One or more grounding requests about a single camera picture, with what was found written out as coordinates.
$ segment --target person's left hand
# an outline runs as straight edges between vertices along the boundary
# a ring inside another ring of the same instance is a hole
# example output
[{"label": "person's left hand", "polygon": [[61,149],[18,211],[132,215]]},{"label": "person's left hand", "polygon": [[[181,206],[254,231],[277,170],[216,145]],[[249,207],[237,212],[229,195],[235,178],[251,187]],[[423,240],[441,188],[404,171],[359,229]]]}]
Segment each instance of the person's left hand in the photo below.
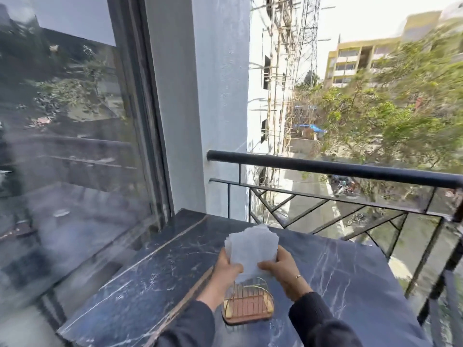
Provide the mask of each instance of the person's left hand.
[{"label": "person's left hand", "polygon": [[225,248],[222,248],[218,254],[211,279],[197,300],[207,304],[214,312],[223,302],[228,288],[233,284],[238,274],[242,272],[243,266],[241,264],[230,264]]}]

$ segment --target dark sweater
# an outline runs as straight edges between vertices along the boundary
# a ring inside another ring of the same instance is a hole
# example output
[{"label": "dark sweater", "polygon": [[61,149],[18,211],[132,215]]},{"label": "dark sweater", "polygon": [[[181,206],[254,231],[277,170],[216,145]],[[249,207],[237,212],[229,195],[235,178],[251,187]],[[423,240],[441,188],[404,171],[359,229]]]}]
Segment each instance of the dark sweater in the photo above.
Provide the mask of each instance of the dark sweater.
[{"label": "dark sweater", "polygon": [[[305,347],[362,347],[354,331],[333,318],[323,298],[310,292],[298,299],[289,310],[291,320]],[[156,347],[211,347],[215,325],[211,309],[194,301],[159,335]]]}]

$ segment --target person's right hand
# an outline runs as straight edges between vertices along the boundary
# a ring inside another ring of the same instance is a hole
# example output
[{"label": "person's right hand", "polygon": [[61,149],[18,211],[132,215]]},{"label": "person's right hand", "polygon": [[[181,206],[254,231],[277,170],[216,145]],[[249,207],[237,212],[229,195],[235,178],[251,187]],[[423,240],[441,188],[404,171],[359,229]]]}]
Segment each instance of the person's right hand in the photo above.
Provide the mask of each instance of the person's right hand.
[{"label": "person's right hand", "polygon": [[278,245],[276,262],[269,260],[260,262],[258,267],[270,271],[283,287],[286,296],[293,302],[306,293],[313,291],[307,281],[300,276],[299,269],[291,253],[280,245]]}]

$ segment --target building under construction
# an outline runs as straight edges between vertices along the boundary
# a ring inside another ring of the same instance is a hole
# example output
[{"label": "building under construction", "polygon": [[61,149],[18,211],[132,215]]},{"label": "building under construction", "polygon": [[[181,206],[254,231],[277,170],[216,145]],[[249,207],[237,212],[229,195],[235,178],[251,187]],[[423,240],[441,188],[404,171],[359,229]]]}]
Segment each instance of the building under construction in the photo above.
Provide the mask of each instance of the building under construction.
[{"label": "building under construction", "polygon": [[[316,29],[310,29],[309,25],[314,26],[311,20],[314,11],[318,14],[319,3],[320,0],[252,0],[248,152],[273,155],[288,152],[293,89],[300,75],[301,57],[310,55],[307,50],[316,42],[313,37]],[[279,170],[253,167],[247,173],[248,181],[254,185],[279,186]],[[270,195],[265,196],[272,202]]]}]

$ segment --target stack of napkins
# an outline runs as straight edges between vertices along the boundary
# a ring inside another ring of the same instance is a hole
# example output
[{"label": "stack of napkins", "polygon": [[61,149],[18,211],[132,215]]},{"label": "stack of napkins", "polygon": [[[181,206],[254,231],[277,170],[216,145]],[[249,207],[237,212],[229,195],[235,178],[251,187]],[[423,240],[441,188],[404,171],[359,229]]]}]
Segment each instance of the stack of napkins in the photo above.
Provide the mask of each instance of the stack of napkins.
[{"label": "stack of napkins", "polygon": [[227,257],[230,263],[241,263],[244,268],[235,281],[240,283],[255,277],[269,278],[269,272],[259,269],[258,262],[276,261],[278,240],[278,235],[272,233],[265,224],[228,235],[225,239]]}]

